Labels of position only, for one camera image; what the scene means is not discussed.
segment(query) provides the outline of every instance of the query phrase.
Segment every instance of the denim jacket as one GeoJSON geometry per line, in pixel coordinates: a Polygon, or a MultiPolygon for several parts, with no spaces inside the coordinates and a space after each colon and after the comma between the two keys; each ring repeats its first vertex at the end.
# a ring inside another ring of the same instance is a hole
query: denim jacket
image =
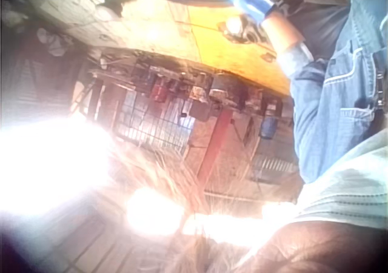
{"type": "Polygon", "coordinates": [[[278,57],[295,102],[295,151],[306,183],[314,182],[364,141],[377,106],[376,78],[387,69],[387,0],[351,0],[330,60],[302,43],[278,57]]]}

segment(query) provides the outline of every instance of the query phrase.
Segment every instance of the red metal post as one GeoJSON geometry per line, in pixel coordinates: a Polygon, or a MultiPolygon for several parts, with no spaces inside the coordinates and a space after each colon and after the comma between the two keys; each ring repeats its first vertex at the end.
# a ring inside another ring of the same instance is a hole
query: red metal post
{"type": "Polygon", "coordinates": [[[225,141],[226,133],[230,120],[232,119],[233,111],[230,109],[222,109],[216,124],[213,129],[212,137],[210,138],[209,145],[202,161],[201,167],[197,173],[199,184],[204,188],[207,181],[212,174],[212,169],[217,156],[222,148],[222,144],[225,141]]]}

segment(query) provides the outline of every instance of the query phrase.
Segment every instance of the bright light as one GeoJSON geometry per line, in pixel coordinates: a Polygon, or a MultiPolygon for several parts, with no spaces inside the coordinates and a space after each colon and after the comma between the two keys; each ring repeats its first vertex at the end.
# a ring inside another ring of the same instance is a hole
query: bright light
{"type": "Polygon", "coordinates": [[[183,207],[149,188],[136,190],[127,203],[130,226],[147,235],[174,234],[183,214],[183,207]]]}
{"type": "Polygon", "coordinates": [[[291,202],[273,202],[263,205],[263,219],[273,225],[282,226],[296,216],[296,205],[291,202]]]}
{"type": "Polygon", "coordinates": [[[196,223],[195,233],[197,234],[204,234],[217,243],[229,243],[248,248],[262,246],[275,232],[275,228],[264,220],[236,218],[230,215],[196,214],[187,223],[184,230],[186,234],[194,234],[192,227],[194,227],[193,223],[196,223]]]}
{"type": "Polygon", "coordinates": [[[243,30],[240,16],[233,16],[227,19],[226,28],[233,35],[238,35],[243,30]]]}
{"type": "MultiPolygon", "coordinates": [[[[217,243],[260,248],[294,211],[289,203],[267,204],[264,219],[236,218],[230,215],[195,214],[183,227],[183,234],[205,235],[217,243]]],[[[183,207],[149,188],[138,189],[128,201],[130,226],[142,234],[171,235],[179,229],[183,207]]]]}
{"type": "Polygon", "coordinates": [[[73,120],[0,133],[0,210],[36,215],[107,184],[109,136],[73,120]]]}

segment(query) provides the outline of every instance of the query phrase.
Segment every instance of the wire mesh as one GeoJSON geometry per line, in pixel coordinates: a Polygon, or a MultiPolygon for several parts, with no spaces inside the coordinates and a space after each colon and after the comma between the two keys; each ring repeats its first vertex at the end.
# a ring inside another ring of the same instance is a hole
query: wire mesh
{"type": "Polygon", "coordinates": [[[182,98],[157,104],[140,93],[128,91],[115,133],[136,144],[171,147],[183,153],[195,122],[189,116],[191,105],[192,100],[182,98]]]}

